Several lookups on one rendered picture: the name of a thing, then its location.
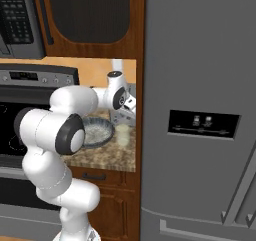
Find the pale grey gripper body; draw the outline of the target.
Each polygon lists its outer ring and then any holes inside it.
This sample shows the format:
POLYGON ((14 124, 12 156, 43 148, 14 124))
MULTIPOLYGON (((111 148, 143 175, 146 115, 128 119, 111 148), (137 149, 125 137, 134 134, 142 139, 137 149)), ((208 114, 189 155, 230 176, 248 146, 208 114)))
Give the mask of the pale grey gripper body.
POLYGON ((110 111, 110 122, 113 125, 126 124, 128 126, 136 125, 136 115, 127 109, 119 109, 110 111))

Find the glass of lemonade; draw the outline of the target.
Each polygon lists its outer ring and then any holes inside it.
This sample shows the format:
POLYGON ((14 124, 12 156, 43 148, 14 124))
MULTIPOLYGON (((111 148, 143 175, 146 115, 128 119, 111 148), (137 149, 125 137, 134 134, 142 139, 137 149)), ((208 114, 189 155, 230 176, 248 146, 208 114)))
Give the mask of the glass of lemonade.
POLYGON ((120 146, 127 146, 130 142, 130 127, 126 124, 119 124, 115 128, 116 141, 120 146))

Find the blue-grey ice bowl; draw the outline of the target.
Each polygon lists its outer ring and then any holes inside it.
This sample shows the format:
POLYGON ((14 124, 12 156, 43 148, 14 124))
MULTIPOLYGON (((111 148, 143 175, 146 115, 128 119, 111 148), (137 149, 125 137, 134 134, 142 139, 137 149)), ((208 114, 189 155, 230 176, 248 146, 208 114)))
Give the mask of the blue-grey ice bowl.
POLYGON ((83 120, 85 140, 83 147, 95 149, 107 144, 114 136, 114 125, 105 118, 87 117, 83 120))

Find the grey fridge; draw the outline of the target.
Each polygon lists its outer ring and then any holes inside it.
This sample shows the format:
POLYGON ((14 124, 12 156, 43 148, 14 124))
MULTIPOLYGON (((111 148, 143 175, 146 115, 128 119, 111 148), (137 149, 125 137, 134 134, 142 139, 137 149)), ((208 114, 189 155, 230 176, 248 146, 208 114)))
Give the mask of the grey fridge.
POLYGON ((256 0, 146 0, 140 241, 223 225, 255 143, 256 0))

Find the white cylinder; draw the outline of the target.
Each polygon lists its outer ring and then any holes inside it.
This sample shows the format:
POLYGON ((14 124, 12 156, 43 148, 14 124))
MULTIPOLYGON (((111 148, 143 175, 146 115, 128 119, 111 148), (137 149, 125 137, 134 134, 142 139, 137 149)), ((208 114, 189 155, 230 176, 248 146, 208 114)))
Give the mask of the white cylinder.
POLYGON ((112 70, 113 71, 122 72, 124 70, 122 59, 112 59, 111 63, 112 63, 112 70))

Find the brown wooden drawer front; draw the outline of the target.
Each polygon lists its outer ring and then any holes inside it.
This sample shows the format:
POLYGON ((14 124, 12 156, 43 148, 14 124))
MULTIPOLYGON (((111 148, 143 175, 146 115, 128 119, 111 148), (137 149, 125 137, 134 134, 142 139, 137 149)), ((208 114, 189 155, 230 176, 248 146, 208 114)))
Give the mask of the brown wooden drawer front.
POLYGON ((136 174, 133 172, 124 172, 124 171, 106 170, 106 169, 93 169, 93 168, 74 167, 74 166, 70 166, 70 169, 72 171, 72 175, 74 178, 90 181, 98 185, 133 186, 137 180, 136 174), (106 174, 106 179, 104 181, 84 179, 82 177, 84 172, 92 175, 101 175, 104 173, 106 174))

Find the brown wooden cupboard door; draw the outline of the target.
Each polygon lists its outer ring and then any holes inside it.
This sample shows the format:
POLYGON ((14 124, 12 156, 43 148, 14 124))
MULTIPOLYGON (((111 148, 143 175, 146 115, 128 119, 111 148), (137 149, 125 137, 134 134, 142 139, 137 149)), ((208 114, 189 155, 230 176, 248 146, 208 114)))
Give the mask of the brown wooden cupboard door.
POLYGON ((102 241, 139 241, 139 209, 134 191, 101 187, 100 202, 88 218, 102 241))

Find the black and steel cooker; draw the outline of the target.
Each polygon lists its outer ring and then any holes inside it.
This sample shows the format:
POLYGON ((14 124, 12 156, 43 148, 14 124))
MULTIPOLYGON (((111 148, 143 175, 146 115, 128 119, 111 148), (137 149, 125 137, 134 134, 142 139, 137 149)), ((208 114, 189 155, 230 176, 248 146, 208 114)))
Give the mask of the black and steel cooker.
POLYGON ((20 110, 47 109, 54 90, 78 82, 78 70, 71 67, 0 64, 0 241, 52 241, 61 230, 59 208, 37 198, 22 170, 27 149, 13 124, 20 110))

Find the brown cupboard door dark panel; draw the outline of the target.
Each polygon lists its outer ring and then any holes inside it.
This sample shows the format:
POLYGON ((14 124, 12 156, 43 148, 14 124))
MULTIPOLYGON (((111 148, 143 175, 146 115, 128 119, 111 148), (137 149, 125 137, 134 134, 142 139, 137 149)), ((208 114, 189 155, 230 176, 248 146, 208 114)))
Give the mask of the brown cupboard door dark panel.
POLYGON ((46 54, 51 57, 139 59, 145 0, 44 0, 54 39, 48 45, 35 0, 46 54))

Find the black and grey microwave oven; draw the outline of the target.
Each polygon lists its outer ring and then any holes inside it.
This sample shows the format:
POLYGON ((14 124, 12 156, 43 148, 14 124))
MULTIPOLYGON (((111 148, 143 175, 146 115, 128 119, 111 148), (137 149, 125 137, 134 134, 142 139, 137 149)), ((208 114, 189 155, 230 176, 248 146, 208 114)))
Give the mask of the black and grey microwave oven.
POLYGON ((0 58, 45 55, 35 0, 0 0, 0 58))

